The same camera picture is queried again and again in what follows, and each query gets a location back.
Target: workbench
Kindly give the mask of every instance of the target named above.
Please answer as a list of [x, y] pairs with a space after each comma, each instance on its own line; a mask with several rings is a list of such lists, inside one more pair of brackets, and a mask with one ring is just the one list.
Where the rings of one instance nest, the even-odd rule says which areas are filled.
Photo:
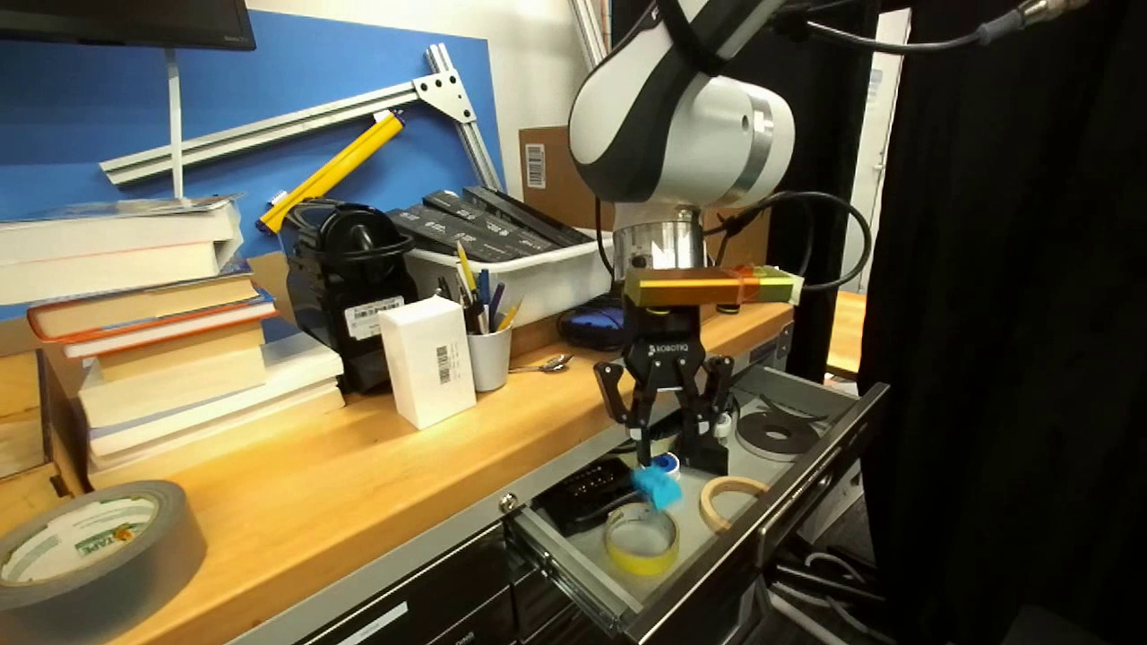
[[[708, 317], [704, 343], [709, 356], [746, 356], [788, 324], [784, 306], [746, 306], [739, 317]], [[592, 372], [606, 356], [569, 350], [568, 372], [542, 372], [561, 350], [569, 349], [554, 337], [521, 343], [502, 391], [432, 431], [413, 431], [387, 396], [349, 398], [273, 442], [171, 474], [209, 554], [168, 605], [117, 640], [232, 640], [387, 553], [427, 541], [569, 447], [622, 442]]]

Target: blue wall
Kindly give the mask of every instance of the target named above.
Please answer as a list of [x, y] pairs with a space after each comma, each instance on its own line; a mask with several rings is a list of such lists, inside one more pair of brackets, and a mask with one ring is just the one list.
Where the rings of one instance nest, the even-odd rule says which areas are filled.
[[[432, 77], [427, 52], [446, 42], [477, 124], [502, 171], [495, 93], [485, 38], [252, 14], [257, 52], [180, 52], [184, 130], [214, 130], [315, 106], [350, 93]], [[0, 42], [0, 219], [28, 219], [80, 201], [168, 196], [171, 179], [113, 185], [103, 157], [168, 143], [165, 55], [149, 46]], [[372, 208], [417, 203], [435, 189], [474, 185], [477, 175], [456, 124], [435, 106], [407, 106], [401, 138], [349, 175], [335, 196]], [[232, 195], [245, 214], [245, 258], [275, 238], [255, 221], [268, 196], [297, 185], [366, 121], [324, 130], [227, 161], [187, 167], [187, 196]]]

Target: white box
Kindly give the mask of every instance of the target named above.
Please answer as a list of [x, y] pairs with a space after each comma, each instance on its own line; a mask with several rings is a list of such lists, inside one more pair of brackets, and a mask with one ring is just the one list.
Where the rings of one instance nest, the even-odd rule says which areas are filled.
[[[507, 284], [502, 308], [524, 296], [513, 326], [561, 317], [609, 292], [609, 272], [600, 258], [600, 244], [573, 244], [518, 261], [470, 261], [474, 272], [488, 270], [493, 284]], [[459, 258], [435, 251], [410, 251], [407, 270], [417, 278], [420, 293], [435, 293], [439, 278], [447, 278], [459, 292]]]
[[477, 401], [464, 306], [427, 296], [379, 312], [397, 417], [435, 425]]

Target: open drawer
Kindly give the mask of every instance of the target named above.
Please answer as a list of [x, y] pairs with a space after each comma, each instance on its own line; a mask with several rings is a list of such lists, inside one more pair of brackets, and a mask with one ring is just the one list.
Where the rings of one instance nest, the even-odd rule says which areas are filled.
[[736, 375], [742, 418], [748, 409], [784, 409], [808, 418], [813, 442], [775, 474], [742, 458], [742, 446], [729, 442], [730, 477], [770, 480], [766, 495], [718, 495], [718, 514], [730, 529], [709, 529], [701, 514], [701, 492], [709, 474], [680, 474], [680, 502], [672, 504], [678, 525], [675, 562], [661, 572], [622, 569], [604, 527], [564, 533], [542, 510], [518, 504], [509, 515], [513, 541], [616, 640], [736, 640], [746, 588], [759, 581], [775, 550], [828, 495], [828, 489], [857, 464], [876, 434], [885, 388], [865, 398], [824, 391], [778, 369], [748, 367]]

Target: black cloth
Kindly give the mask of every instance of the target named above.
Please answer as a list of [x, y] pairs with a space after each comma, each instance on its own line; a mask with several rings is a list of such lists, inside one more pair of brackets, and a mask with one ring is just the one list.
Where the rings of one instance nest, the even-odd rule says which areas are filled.
[[[918, 0], [914, 38], [1000, 14]], [[1147, 640], [1147, 3], [908, 57], [859, 384], [905, 645]]]

